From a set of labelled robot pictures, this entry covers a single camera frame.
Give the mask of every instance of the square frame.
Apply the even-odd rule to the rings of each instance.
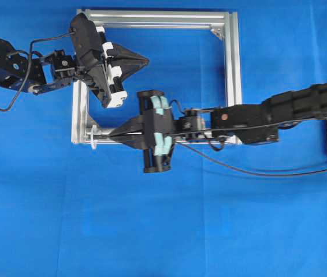
[[[156,10],[77,10],[84,13],[95,25],[105,28],[160,28],[204,29],[211,31],[223,41],[225,106],[242,104],[239,30],[236,12],[178,12]],[[109,134],[113,129],[104,129],[89,115],[89,90],[81,81],[73,85],[71,142],[74,144],[118,144],[108,138],[94,135]],[[232,136],[228,144],[240,144]]]

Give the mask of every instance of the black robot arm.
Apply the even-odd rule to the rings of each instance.
[[[0,87],[39,95],[81,80],[105,108],[119,107],[127,97],[122,82],[148,64],[148,59],[123,46],[107,42],[103,27],[96,27],[83,13],[71,22],[69,33],[76,55],[56,50],[43,56],[37,51],[17,51],[0,39]],[[34,40],[40,41],[56,38]],[[43,66],[51,66],[53,82],[47,84]]]
[[[261,104],[187,109],[177,120],[163,92],[139,92],[138,97],[140,115],[115,129],[109,137],[142,149],[146,173],[170,169],[176,139],[189,143],[218,141],[224,145],[227,137],[235,135],[244,144],[271,143],[278,141],[280,129],[290,129],[308,119],[327,118],[327,84],[274,95]],[[203,113],[211,115],[208,129],[201,117]]]

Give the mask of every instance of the blue table surface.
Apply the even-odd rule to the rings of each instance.
[[[244,103],[327,82],[327,0],[0,0],[0,38],[27,50],[66,32],[78,8],[237,11]],[[151,62],[125,82],[124,107],[91,98],[101,126],[135,116],[144,89],[184,107],[223,103],[221,42],[210,32],[108,29],[107,38]],[[36,46],[61,48],[71,54],[70,39]],[[13,94],[0,88],[0,105]],[[71,87],[22,94],[0,113],[0,276],[327,276],[327,174],[245,176],[177,147],[171,171],[144,175],[140,151],[73,145],[71,113]],[[325,122],[280,135],[198,149],[245,169],[327,168]]]

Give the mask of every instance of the screw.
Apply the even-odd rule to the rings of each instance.
[[[192,127],[192,124],[190,122],[184,123],[184,128],[185,129],[189,129],[190,127]]]

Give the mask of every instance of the wire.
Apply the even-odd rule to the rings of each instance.
[[[225,147],[225,140],[224,139],[219,141],[220,142],[220,147],[216,147],[215,145],[213,145],[211,143],[211,139],[209,137],[207,137],[205,133],[203,133],[203,136],[205,137],[205,139],[207,140],[207,143],[209,144],[209,146],[212,148],[213,151],[219,152],[219,151],[224,149],[224,147]]]
[[[277,126],[282,125],[286,123],[294,123],[294,122],[302,122],[302,121],[310,121],[315,120],[315,118],[306,118],[306,119],[294,119],[294,120],[287,120],[287,121],[281,121],[276,123],[270,123],[270,124],[263,124],[263,125],[255,125],[255,126],[245,126],[245,127],[234,127],[234,128],[218,128],[218,129],[204,129],[199,131],[190,131],[190,132],[181,132],[181,133],[174,133],[170,134],[170,137],[177,137],[177,136],[183,136],[185,134],[195,134],[195,133],[204,133],[204,132],[214,132],[214,131],[237,131],[237,130],[250,130],[250,129],[257,129],[257,128],[264,128],[264,127],[271,127],[271,126]]]
[[[238,171],[247,175],[252,175],[252,176],[259,176],[259,177],[275,177],[275,178],[283,178],[283,177],[298,177],[298,176],[308,176],[308,175],[314,175],[314,174],[320,174],[320,173],[327,173],[327,169],[322,169],[322,170],[316,170],[316,171],[309,171],[309,172],[303,172],[303,173],[294,173],[294,174],[265,174],[265,173],[256,173],[256,172],[252,172],[252,171],[248,171],[248,170],[244,170],[244,169],[240,169],[238,167],[235,166],[230,166],[226,163],[220,162],[218,160],[215,160],[209,156],[207,156],[206,154],[202,153],[201,151],[198,151],[197,149],[190,147],[189,145],[186,145],[184,143],[180,143],[178,141],[176,141],[177,144],[184,146],[190,150],[192,150],[193,152],[197,153],[198,155],[204,157],[205,159],[219,164],[220,166],[226,167],[228,169],[234,170],[234,171]]]
[[[29,57],[29,53],[27,53],[24,50],[16,50],[16,51],[10,52],[7,54],[7,57],[12,57],[17,54],[25,54],[27,57]],[[40,53],[38,51],[33,51],[32,54],[37,55],[39,58],[41,58],[43,56],[42,53]]]
[[[181,112],[182,114],[185,115],[185,112],[183,112],[183,109],[181,108],[181,104],[180,104],[180,102],[178,100],[176,100],[176,99],[171,100],[169,106],[171,107],[173,102],[176,103],[176,106],[179,109],[179,112]]]
[[[33,41],[30,43],[30,50],[29,50],[29,53],[30,53],[30,54],[26,53],[26,52],[23,51],[23,50],[17,50],[18,53],[26,53],[27,56],[28,56],[28,59],[27,59],[27,60],[28,60],[28,64],[27,64],[26,74],[25,74],[25,77],[24,77],[24,79],[23,79],[23,82],[22,82],[20,88],[18,89],[18,91],[17,91],[16,94],[14,95],[12,101],[9,103],[9,105],[7,106],[7,108],[0,108],[0,111],[5,112],[5,111],[9,111],[9,110],[12,108],[12,106],[13,106],[13,104],[15,103],[15,101],[17,100],[18,96],[21,94],[21,91],[23,90],[23,88],[24,88],[24,86],[25,86],[27,80],[29,79],[29,75],[30,75],[30,71],[31,71],[31,63],[32,63],[32,59],[31,59],[32,54],[37,54],[37,53],[39,53],[39,52],[33,53],[32,48],[33,48],[34,44],[37,43],[37,42],[48,42],[48,41],[51,41],[51,40],[62,39],[62,38],[65,38],[65,37],[67,37],[67,36],[71,36],[71,35],[73,35],[73,34],[74,34],[74,32],[71,32],[71,33],[66,33],[66,34],[60,35],[60,36],[55,36],[55,37],[52,37],[52,38],[47,38],[47,39],[36,39],[36,40],[33,40]]]

